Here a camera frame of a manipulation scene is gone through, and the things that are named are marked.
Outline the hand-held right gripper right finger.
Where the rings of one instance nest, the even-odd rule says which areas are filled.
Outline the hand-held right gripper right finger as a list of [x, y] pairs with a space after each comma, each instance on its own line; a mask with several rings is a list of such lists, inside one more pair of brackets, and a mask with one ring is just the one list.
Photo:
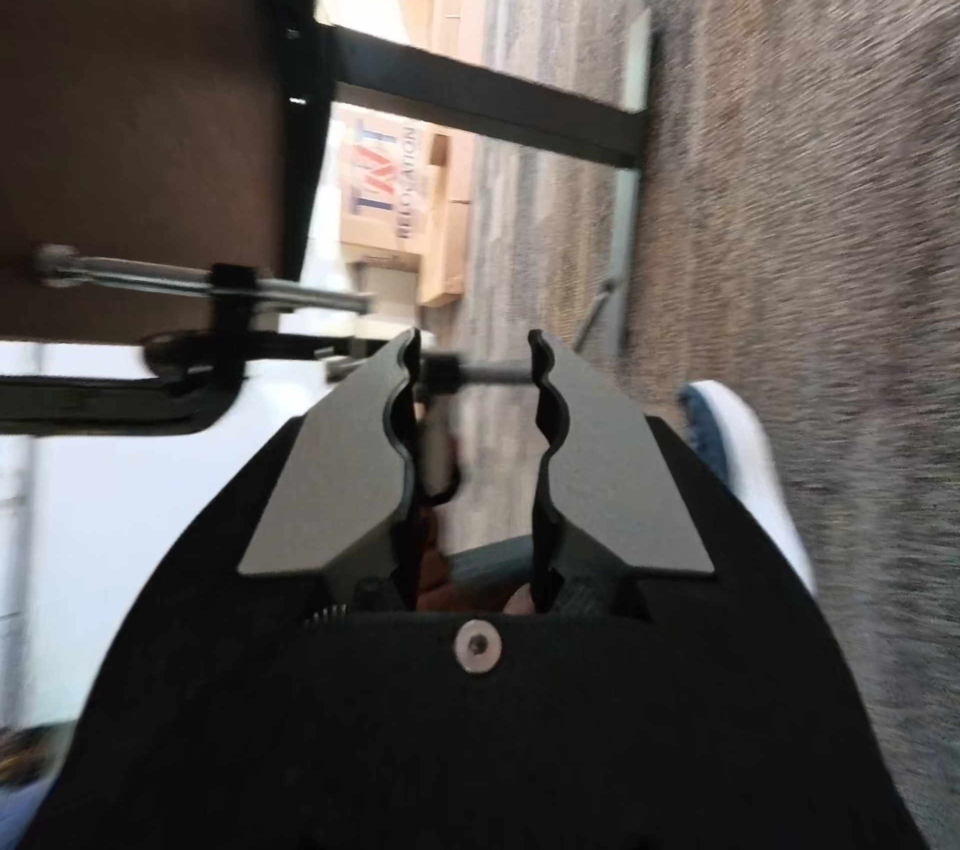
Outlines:
[[712, 581], [714, 562], [642, 407], [546, 331], [530, 330], [535, 425], [531, 596], [582, 584], [612, 611], [638, 580]]

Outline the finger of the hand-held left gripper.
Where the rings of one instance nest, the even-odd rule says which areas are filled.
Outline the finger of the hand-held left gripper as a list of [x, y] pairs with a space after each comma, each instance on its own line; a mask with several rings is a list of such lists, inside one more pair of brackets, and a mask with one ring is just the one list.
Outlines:
[[426, 400], [416, 414], [419, 487], [426, 500], [451, 500], [460, 485], [453, 400]]

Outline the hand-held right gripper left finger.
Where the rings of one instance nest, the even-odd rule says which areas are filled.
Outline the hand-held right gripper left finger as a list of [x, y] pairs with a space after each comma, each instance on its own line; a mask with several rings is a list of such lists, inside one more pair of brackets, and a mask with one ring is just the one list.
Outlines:
[[385, 581], [415, 608], [421, 351], [420, 332], [404, 328], [305, 414], [241, 576], [317, 578], [335, 605], [351, 603], [359, 584]]

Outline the black C-clamp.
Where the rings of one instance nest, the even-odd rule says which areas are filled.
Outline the black C-clamp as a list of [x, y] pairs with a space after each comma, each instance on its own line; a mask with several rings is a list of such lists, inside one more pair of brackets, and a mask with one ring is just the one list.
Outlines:
[[319, 337], [255, 328], [260, 312], [326, 310], [369, 316], [372, 293], [304, 286], [263, 277], [254, 268], [218, 263], [208, 271], [87, 256], [45, 243], [32, 257], [49, 289], [109, 290], [197, 297], [212, 307], [203, 331], [161, 333], [143, 342], [145, 378], [2, 376], [2, 436], [160, 437], [198, 434], [233, 406], [248, 364], [313, 362], [320, 352], [350, 351], [351, 337]]
[[[597, 288], [586, 316], [574, 336], [572, 350], [583, 349], [607, 301], [619, 289], [622, 280], [608, 277]], [[256, 300], [273, 310], [332, 309], [367, 316], [374, 298], [370, 294], [326, 291], [296, 285], [288, 280], [260, 280]], [[313, 361], [319, 363], [326, 384], [333, 386], [353, 376], [368, 364], [372, 356], [385, 344], [378, 339], [365, 343], [360, 337], [307, 339], [295, 335], [293, 340], [283, 336], [278, 344], [256, 343], [254, 357], [264, 360]], [[466, 387], [525, 387], [534, 385], [543, 376], [536, 368], [536, 357], [527, 363], [510, 361], [469, 361], [461, 353], [427, 351], [420, 359], [416, 377], [420, 392], [427, 398], [448, 396]]]

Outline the grey desk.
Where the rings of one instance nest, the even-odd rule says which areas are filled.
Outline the grey desk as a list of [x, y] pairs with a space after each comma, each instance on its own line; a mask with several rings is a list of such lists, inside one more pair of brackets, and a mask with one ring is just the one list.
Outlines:
[[129, 344], [184, 297], [43, 285], [42, 244], [299, 280], [333, 102], [619, 170], [647, 117], [315, 19], [315, 0], [1, 0], [3, 340]]

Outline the person's dark sneaker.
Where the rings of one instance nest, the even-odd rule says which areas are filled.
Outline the person's dark sneaker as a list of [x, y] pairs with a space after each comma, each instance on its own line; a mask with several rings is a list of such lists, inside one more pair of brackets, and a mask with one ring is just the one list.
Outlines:
[[772, 444], [757, 413], [736, 391], [713, 379], [686, 383], [678, 403], [691, 449], [750, 512], [816, 599], [813, 564], [787, 507]]

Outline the stack of cardboard boxes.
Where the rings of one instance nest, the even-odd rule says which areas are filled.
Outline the stack of cardboard boxes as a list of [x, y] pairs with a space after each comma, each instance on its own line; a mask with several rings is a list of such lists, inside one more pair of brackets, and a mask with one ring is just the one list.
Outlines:
[[476, 136], [427, 124], [430, 197], [416, 303], [439, 308], [465, 291], [476, 165]]

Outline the printed cardboard moving box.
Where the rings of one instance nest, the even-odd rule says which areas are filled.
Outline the printed cardboard moving box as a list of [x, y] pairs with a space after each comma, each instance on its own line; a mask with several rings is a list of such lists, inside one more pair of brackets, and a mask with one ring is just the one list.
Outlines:
[[447, 137], [408, 117], [342, 107], [339, 237], [350, 264], [417, 272]]

